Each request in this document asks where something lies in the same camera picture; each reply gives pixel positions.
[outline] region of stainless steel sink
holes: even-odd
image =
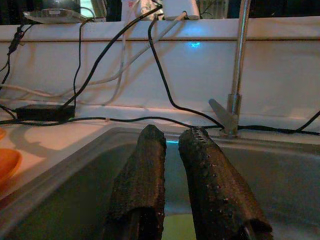
[[[0,202],[0,239],[97,240],[140,130],[114,128]],[[165,212],[192,221],[178,135],[166,133]],[[320,145],[213,138],[249,183],[275,240],[320,237]],[[163,239],[168,236],[165,227]],[[183,229],[176,228],[175,239]]]

